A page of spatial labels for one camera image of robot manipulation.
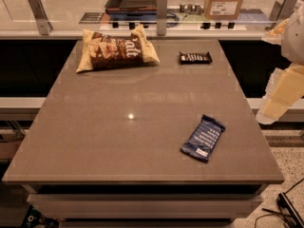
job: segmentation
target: speckled floor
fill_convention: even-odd
[[[254,228],[257,218],[269,214],[262,208],[278,211],[277,195],[286,192],[304,178],[304,142],[300,138],[300,132],[300,130],[263,130],[285,181],[281,185],[270,185],[261,195],[264,199],[263,203],[248,218],[237,219],[234,222],[235,228]],[[288,197],[304,219],[304,181],[290,191]],[[260,218],[256,227],[281,228],[285,226],[280,218],[269,216]]]

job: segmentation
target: yellow object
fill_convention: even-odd
[[[304,96],[304,66],[291,64],[284,71],[275,71],[266,88],[266,95],[256,115],[261,124],[277,121],[296,101]]]

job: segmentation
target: snack bag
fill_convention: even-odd
[[[203,115],[195,131],[180,151],[201,162],[208,162],[219,137],[226,127],[214,118]]]
[[[159,61],[143,25],[133,29],[128,39],[84,30],[83,55],[76,72]]]

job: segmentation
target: gray tabletop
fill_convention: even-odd
[[[78,42],[3,181],[283,182],[219,42],[152,42],[158,65],[76,74]],[[214,61],[181,65],[180,51]],[[202,114],[226,125],[208,163],[180,152]]]

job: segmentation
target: blue wrapper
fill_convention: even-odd
[[[208,162],[219,137],[226,127],[214,118],[203,115],[201,122],[180,151],[201,162]]]

